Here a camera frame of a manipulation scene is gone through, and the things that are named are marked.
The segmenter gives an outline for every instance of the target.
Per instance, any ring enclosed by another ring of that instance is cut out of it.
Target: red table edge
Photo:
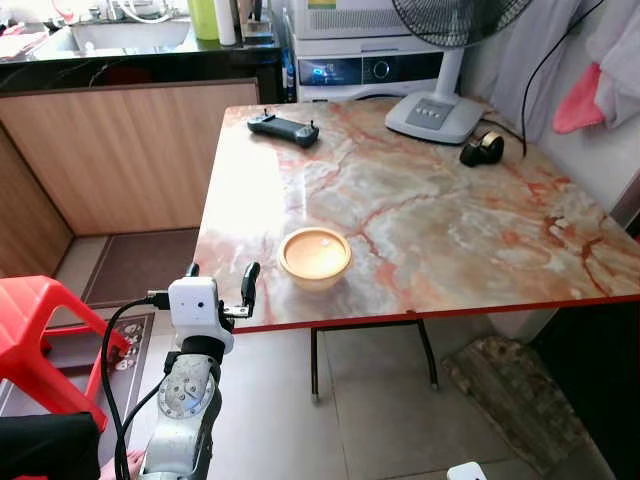
[[[640,294],[635,295],[622,295],[615,297],[599,297],[577,300],[564,300],[564,301],[552,301],[542,303],[523,303],[517,305],[505,305],[497,307],[479,307],[479,308],[462,308],[456,310],[446,311],[434,311],[434,312],[413,312],[407,311],[406,313],[399,313],[393,315],[380,315],[375,317],[353,317],[353,318],[338,318],[330,320],[312,320],[308,322],[296,322],[296,323],[283,323],[272,325],[255,325],[243,327],[237,325],[233,329],[233,333],[256,333],[256,332],[272,332],[279,330],[294,330],[298,328],[322,328],[322,327],[336,327],[344,325],[362,325],[372,323],[383,322],[401,322],[404,320],[419,320],[434,317],[454,317],[465,315],[482,315],[489,313],[505,313],[505,312],[518,312],[523,310],[543,310],[547,308],[562,308],[562,307],[585,307],[590,305],[606,305],[610,303],[625,303],[640,301]]]

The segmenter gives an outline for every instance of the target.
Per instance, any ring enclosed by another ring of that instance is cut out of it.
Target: red plastic stool
[[[47,330],[58,307],[67,307],[86,325]],[[0,279],[0,379],[7,378],[51,413],[90,412],[100,431],[107,417],[95,403],[100,388],[100,352],[83,394],[42,354],[45,337],[95,332],[104,335],[107,322],[67,290],[44,276]],[[118,332],[109,347],[122,352],[129,343]]]

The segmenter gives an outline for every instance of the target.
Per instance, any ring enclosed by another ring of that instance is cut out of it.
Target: bowl
[[[301,288],[326,290],[340,280],[351,265],[351,246],[328,228],[296,230],[280,244],[278,260]]]

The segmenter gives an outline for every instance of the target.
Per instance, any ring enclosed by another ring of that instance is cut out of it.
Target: electric fan
[[[412,93],[386,116],[385,125],[412,137],[458,144],[471,134],[482,105],[455,93],[463,48],[499,32],[531,0],[393,0],[400,19],[417,37],[443,47],[434,91]]]

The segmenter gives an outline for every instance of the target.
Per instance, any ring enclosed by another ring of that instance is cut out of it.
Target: mat
[[[125,358],[115,358],[110,368],[109,376],[111,389],[120,411],[120,416],[135,407],[144,360],[147,356],[151,328],[153,327],[153,313],[122,317],[116,324],[116,330],[122,333],[132,347]],[[81,391],[87,386],[89,373],[100,349],[101,338],[87,333],[68,337],[50,337],[49,343],[53,347],[47,358],[56,365],[71,382]],[[98,460],[104,465],[111,457],[116,446],[116,432],[109,413],[109,405],[102,388],[98,394],[98,404],[109,417],[107,428],[100,437],[98,446]],[[40,415],[49,413],[40,404],[25,395],[20,389],[8,381],[0,385],[0,416],[17,417],[22,415]]]
[[[476,340],[442,362],[504,440],[540,475],[590,436],[538,354],[500,337]]]
[[[198,229],[113,235],[107,240],[82,299],[91,308],[120,307],[164,290],[193,261]]]

